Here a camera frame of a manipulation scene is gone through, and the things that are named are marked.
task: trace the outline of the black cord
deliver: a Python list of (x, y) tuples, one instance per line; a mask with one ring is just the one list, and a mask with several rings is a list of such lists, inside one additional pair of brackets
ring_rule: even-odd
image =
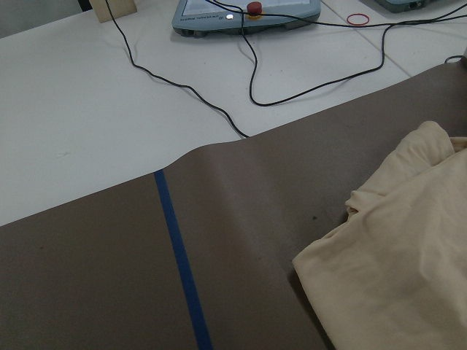
[(381, 62), (380, 62), (380, 64), (378, 66), (376, 66), (374, 68), (371, 68), (371, 69), (366, 69), (364, 71), (360, 71), (360, 72), (355, 73), (355, 74), (351, 74), (351, 75), (346, 76), (346, 77), (342, 77), (340, 79), (335, 79), (335, 80), (332, 80), (330, 82), (325, 82), (323, 84), (314, 86), (314, 87), (312, 87), (312, 88), (310, 88), (308, 90), (302, 91), (301, 93), (297, 93), (297, 94), (295, 94), (293, 96), (283, 98), (283, 99), (278, 100), (278, 101), (261, 103), (261, 102), (256, 101), (256, 99), (253, 97), (253, 84), (254, 84), (254, 81), (255, 81), (256, 71), (258, 69), (258, 57), (256, 55), (255, 50), (253, 49), (253, 46), (250, 44), (250, 42), (248, 41), (248, 39), (247, 39), (247, 37), (246, 37), (246, 35), (244, 33), (244, 16), (245, 15), (252, 15), (253, 16), (253, 15), (256, 15), (256, 14), (250, 14), (248, 12), (245, 12), (241, 7), (238, 7), (238, 6), (235, 6), (235, 5), (230, 5), (230, 4), (224, 4), (224, 3), (222, 3), (222, 2), (220, 2), (218, 0), (213, 0), (213, 1), (205, 0), (205, 1), (210, 3), (210, 4), (213, 4), (213, 5), (217, 6), (219, 8), (221, 8), (221, 9), (224, 9), (225, 11), (238, 13), (238, 14), (240, 14), (242, 16), (242, 26), (241, 26), (240, 34), (242, 35), (244, 41), (247, 43), (248, 47), (250, 48), (250, 50), (251, 50), (251, 52), (253, 54), (253, 58), (254, 58), (254, 68), (253, 68), (251, 78), (250, 78), (250, 89), (249, 89), (250, 90), (250, 100), (255, 105), (262, 106), (262, 107), (275, 106), (277, 104), (283, 104), (284, 102), (287, 102), (287, 101), (293, 100), (295, 98), (298, 98), (300, 96), (306, 95), (307, 93), (311, 93), (312, 91), (318, 90), (318, 89), (323, 88), (325, 86), (336, 84), (338, 82), (343, 82), (345, 80), (349, 80), (349, 79), (352, 79), (352, 78), (362, 76), (364, 74), (368, 74), (368, 73), (372, 73), (374, 71), (380, 70), (385, 64), (385, 57), (386, 57), (386, 55), (385, 55), (385, 39), (386, 39), (386, 35), (387, 35), (388, 31), (391, 28), (394, 28), (396, 26), (418, 26), (418, 25), (421, 25), (421, 24), (444, 22), (446, 20), (454, 20), (454, 19), (457, 19), (457, 18), (467, 17), (467, 15), (461, 15), (461, 16), (457, 16), (457, 17), (448, 17), (448, 16), (460, 11), (464, 7), (467, 7), (467, 4), (464, 4), (464, 5), (456, 8), (456, 9), (454, 9), (453, 11), (448, 12), (445, 15), (441, 15), (441, 16), (431, 18), (431, 19), (427, 19), (427, 20), (404, 20), (404, 21), (396, 22), (396, 23), (379, 23), (379, 24), (370, 24), (370, 25), (364, 25), (364, 26), (354, 26), (354, 25), (347, 25), (347, 24), (318, 22), (318, 21), (315, 21), (315, 20), (308, 20), (306, 18), (300, 18), (300, 17), (296, 17), (296, 16), (292, 16), (292, 15), (261, 14), (261, 16), (264, 16), (264, 17), (290, 18), (290, 19), (294, 19), (294, 20), (300, 20), (301, 22), (305, 22), (305, 23), (317, 24), (317, 25), (320, 25), (320, 26), (332, 26), (332, 27), (354, 28), (354, 29), (355, 28), (375, 28), (375, 27), (382, 27), (382, 26), (387, 27), (383, 31), (383, 34), (382, 34), (382, 39), (381, 39)]
[(450, 57), (446, 58), (446, 60), (444, 62), (448, 63), (450, 60), (454, 60), (456, 58), (461, 59), (462, 57), (464, 57), (464, 56), (463, 55), (450, 56)]
[(109, 2), (108, 0), (105, 0), (105, 3), (107, 5), (107, 9), (109, 10), (109, 14), (110, 14), (110, 17), (112, 18), (112, 21), (113, 23), (115, 24), (115, 26), (117, 27), (118, 31), (120, 32), (120, 34), (122, 34), (122, 37), (123, 37), (123, 40), (125, 41), (125, 45), (126, 45), (126, 49), (128, 50), (128, 55), (130, 56), (130, 62), (131, 62), (131, 65), (135, 68), (138, 68), (138, 69), (141, 69), (142, 71), (145, 71), (146, 73), (148, 73), (151, 77), (154, 77), (156, 79), (159, 79), (159, 80), (162, 80), (163, 82), (167, 82), (168, 84), (170, 85), (173, 85), (173, 86), (176, 86), (178, 88), (182, 88), (182, 89), (186, 89), (186, 90), (189, 90), (191, 91), (192, 93), (194, 93), (196, 95), (196, 97), (199, 98), (199, 100), (201, 102), (203, 102), (204, 104), (206, 104), (207, 106), (211, 107), (212, 109), (215, 109), (216, 111), (219, 111), (221, 113), (223, 113), (226, 117), (227, 117), (227, 120), (229, 121), (229, 123), (231, 124), (232, 128), (240, 135), (240, 136), (243, 136), (245, 138), (248, 138), (249, 136), (246, 134), (246, 133), (243, 133), (240, 129), (237, 128), (237, 126), (235, 125), (235, 122), (232, 120), (232, 117), (229, 115), (229, 113), (227, 113), (226, 110), (214, 105), (214, 104), (211, 104), (210, 102), (208, 102), (206, 99), (204, 99), (203, 96), (201, 96), (199, 94), (198, 91), (196, 91), (193, 87), (189, 86), (189, 85), (185, 85), (185, 84), (179, 84), (177, 82), (172, 82), (171, 80), (167, 79), (167, 78), (164, 78), (164, 77), (161, 77), (157, 74), (154, 74), (152, 73), (149, 69), (143, 67), (143, 66), (140, 66), (138, 64), (136, 64), (134, 62), (134, 59), (133, 59), (133, 53), (131, 52), (131, 49), (130, 49), (130, 45), (128, 44), (128, 40), (126, 39), (126, 35), (125, 33), (123, 33), (122, 29), (120, 28), (120, 26), (117, 24), (117, 21), (115, 20), (114, 18), (114, 15), (112, 13), (112, 10), (110, 9), (110, 6), (109, 6)]
[[(315, 87), (312, 87), (308, 90), (305, 90), (301, 93), (297, 93), (293, 96), (290, 96), (290, 97), (287, 97), (287, 98), (283, 98), (281, 100), (278, 100), (278, 101), (273, 101), (273, 102), (268, 102), (268, 103), (261, 103), (261, 102), (258, 102), (255, 100), (255, 98), (253, 97), (253, 84), (254, 84), (254, 81), (255, 81), (255, 76), (256, 76), (256, 71), (258, 70), (258, 56), (256, 55), (256, 52), (253, 48), (253, 46), (250, 44), (249, 40), (247, 39), (246, 37), (246, 34), (244, 32), (244, 16), (245, 15), (252, 15), (252, 16), (255, 16), (256, 14), (251, 14), (251, 13), (248, 13), (248, 12), (245, 12), (241, 7), (238, 7), (236, 5), (231, 5), (231, 4), (224, 4), (218, 0), (204, 0), (205, 2), (208, 2), (210, 4), (213, 4), (221, 9), (224, 9), (225, 11), (229, 11), (229, 12), (232, 12), (232, 13), (237, 13), (237, 14), (240, 14), (242, 16), (242, 24), (241, 24), (241, 27), (240, 27), (240, 34), (242, 35), (242, 38), (244, 39), (244, 41), (247, 43), (248, 47), (250, 48), (252, 54), (253, 54), (253, 57), (254, 57), (254, 68), (253, 68), (253, 71), (252, 71), (252, 75), (250, 77), (250, 87), (249, 87), (249, 94), (250, 94), (250, 100), (251, 102), (253, 102), (255, 105), (257, 106), (275, 106), (277, 104), (282, 104), (282, 103), (285, 103), (287, 101), (290, 101), (290, 100), (293, 100), (295, 98), (298, 98), (300, 96), (303, 96), (303, 95), (306, 95), (307, 93), (311, 93), (312, 91), (315, 91), (315, 90), (318, 90), (320, 88), (323, 88), (327, 85), (332, 85), (332, 84), (336, 84), (338, 82), (343, 82), (345, 80), (349, 80), (349, 79), (352, 79), (352, 78), (355, 78), (355, 77), (359, 77), (359, 76), (362, 76), (364, 74), (368, 74), (368, 73), (371, 73), (371, 72), (374, 72), (374, 71), (377, 71), (379, 69), (381, 69), (384, 64), (385, 64), (385, 39), (386, 39), (386, 35), (388, 33), (388, 31), (391, 29), (391, 28), (394, 28), (396, 26), (418, 26), (418, 25), (422, 25), (422, 24), (428, 24), (428, 23), (438, 23), (438, 22), (444, 22), (444, 21), (448, 21), (448, 20), (455, 20), (455, 19), (458, 19), (458, 18), (467, 18), (467, 15), (459, 15), (459, 16), (454, 16), (454, 17), (448, 17), (458, 11), (460, 11), (461, 9), (463, 9), (464, 7), (467, 7), (467, 4), (464, 4), (456, 9), (454, 9), (453, 11), (451, 12), (448, 12), (447, 14), (445, 15), (441, 15), (441, 16), (438, 16), (438, 17), (435, 17), (435, 18), (431, 18), (431, 19), (426, 19), (426, 20), (405, 20), (405, 21), (401, 21), (401, 22), (396, 22), (396, 23), (378, 23), (378, 24), (369, 24), (369, 25), (364, 25), (364, 26), (354, 26), (354, 25), (347, 25), (347, 24), (338, 24), (338, 23), (326, 23), (326, 22), (318, 22), (318, 21), (315, 21), (315, 20), (308, 20), (306, 18), (301, 18), (301, 17), (296, 17), (296, 16), (292, 16), (292, 15), (284, 15), (284, 14), (261, 14), (261, 16), (264, 16), (264, 17), (281, 17), (281, 18), (290, 18), (290, 19), (293, 19), (293, 20), (299, 20), (301, 22), (305, 22), (305, 23), (309, 23), (309, 24), (316, 24), (316, 25), (319, 25), (319, 26), (330, 26), (330, 27), (340, 27), (340, 28), (353, 28), (353, 29), (356, 29), (356, 28), (376, 28), (376, 27), (387, 27), (384, 29), (383, 33), (382, 33), (382, 39), (381, 39), (381, 62), (378, 66), (374, 67), (374, 68), (371, 68), (371, 69), (366, 69), (364, 71), (360, 71), (358, 73), (355, 73), (355, 74), (351, 74), (347, 77), (342, 77), (340, 79), (335, 79), (335, 80), (332, 80), (330, 82), (325, 82), (323, 84), (320, 84), (320, 85), (317, 85)], [(130, 62), (131, 62), (131, 65), (135, 68), (138, 68), (138, 69), (141, 69), (142, 71), (146, 72), (147, 74), (149, 74), (151, 77), (154, 77), (156, 79), (159, 79), (159, 80), (162, 80), (164, 82), (167, 82), (168, 84), (170, 85), (173, 85), (173, 86), (176, 86), (178, 88), (182, 88), (182, 89), (187, 89), (189, 91), (191, 91), (193, 94), (196, 95), (196, 97), (198, 97), (198, 99), (203, 102), (204, 104), (206, 104), (207, 106), (223, 113), (229, 123), (231, 124), (232, 128), (241, 136), (245, 137), (245, 138), (248, 138), (249, 136), (243, 132), (241, 132), (237, 126), (235, 125), (235, 122), (232, 120), (231, 116), (227, 113), (226, 110), (218, 107), (218, 106), (215, 106), (214, 104), (211, 104), (209, 103), (206, 99), (204, 99), (193, 87), (189, 86), (189, 85), (184, 85), (184, 84), (179, 84), (179, 83), (176, 83), (176, 82), (172, 82), (171, 80), (167, 79), (167, 78), (164, 78), (164, 77), (161, 77), (161, 76), (158, 76), (154, 73), (152, 73), (149, 69), (143, 67), (143, 66), (140, 66), (140, 65), (137, 65), (135, 62), (134, 62), (134, 59), (133, 59), (133, 54), (131, 52), (131, 49), (130, 49), (130, 45), (128, 44), (128, 40), (126, 39), (126, 35), (123, 33), (122, 29), (120, 28), (120, 26), (117, 24), (117, 21), (115, 20), (114, 18), (114, 15), (112, 13), (112, 10), (110, 9), (110, 6), (109, 6), (109, 2), (108, 0), (105, 0), (106, 2), (106, 5), (107, 5), (107, 9), (109, 10), (109, 13), (110, 13), (110, 17), (112, 18), (112, 21), (113, 23), (115, 24), (115, 26), (117, 27), (118, 31), (122, 34), (122, 37), (123, 37), (123, 40), (125, 41), (125, 45), (126, 45), (126, 48), (128, 50), (128, 54), (129, 54), (129, 57), (130, 57)], [(459, 57), (462, 57), (462, 56), (452, 56), (452, 57), (449, 57), (448, 59), (446, 59), (445, 63), (447, 61), (449, 61), (450, 59), (453, 59), (453, 58), (459, 58)]]

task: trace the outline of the white tabletop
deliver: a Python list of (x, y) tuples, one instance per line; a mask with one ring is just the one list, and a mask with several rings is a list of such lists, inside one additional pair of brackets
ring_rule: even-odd
[[(344, 23), (345, 10), (334, 2), (322, 5), (320, 20)], [(192, 85), (249, 135), (400, 82), (420, 71), (408, 58), (430, 68), (466, 46), (465, 26), (400, 28), (382, 70), (261, 108), (248, 98), (251, 54), (240, 36), (182, 37), (171, 28), (176, 0), (136, 5), (136, 14), (117, 21), (137, 63)], [(372, 31), (307, 26), (252, 35), (260, 58), (256, 98), (273, 101), (376, 66), (372, 40), (382, 30)], [(420, 31), (433, 42), (429, 35), (417, 41)], [(439, 42), (451, 31), (450, 44)], [(100, 24), (91, 11), (0, 39), (0, 225), (158, 170), (196, 147), (237, 139), (222, 115), (131, 67), (113, 23)]]
[[(445, 15), (467, 3), (465, 0), (438, 0), (414, 11), (392, 13), (375, 0), (325, 0), (325, 3), (343, 20), (353, 13), (370, 18), (368, 24), (397, 23), (403, 20), (425, 20)], [(449, 17), (467, 15), (467, 8)], [(375, 47), (381, 47), (381, 29), (361, 28), (358, 32)], [(467, 18), (420, 26), (397, 26), (389, 30), (386, 54), (407, 74), (413, 76), (441, 64), (453, 55), (462, 55), (467, 47)]]

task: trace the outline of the wooden block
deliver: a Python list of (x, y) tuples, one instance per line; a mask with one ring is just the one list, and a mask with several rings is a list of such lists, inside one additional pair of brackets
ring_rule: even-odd
[[(89, 0), (94, 12), (96, 13), (99, 22), (107, 22), (111, 20), (109, 9), (105, 0)], [(129, 15), (136, 12), (136, 5), (134, 0), (108, 0), (110, 9), (114, 18)]]

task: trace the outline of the brown paper sheet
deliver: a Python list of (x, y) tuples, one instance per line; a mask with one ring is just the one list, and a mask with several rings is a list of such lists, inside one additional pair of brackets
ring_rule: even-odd
[[(165, 168), (212, 348), (332, 349), (291, 260), (422, 121), (466, 135), (466, 96), (464, 59)], [(0, 227), (0, 266), (0, 349), (197, 348), (152, 174)]]

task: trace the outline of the blue tape line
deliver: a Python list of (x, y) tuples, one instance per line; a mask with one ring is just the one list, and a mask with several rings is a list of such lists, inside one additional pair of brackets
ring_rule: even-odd
[(158, 186), (159, 198), (161, 199), (162, 209), (166, 217), (167, 228), (174, 249), (175, 259), (178, 265), (180, 278), (182, 279), (183, 291), (190, 312), (191, 324), (195, 332), (198, 349), (212, 350), (211, 338), (207, 329), (206, 321), (204, 320), (203, 309), (199, 302), (198, 292), (196, 291), (195, 280), (191, 273), (190, 263), (188, 262), (187, 252), (183, 245), (183, 239), (180, 235), (180, 229), (175, 216), (175, 210), (170, 198), (169, 188), (167, 187), (166, 177), (163, 171), (154, 173), (155, 183)]

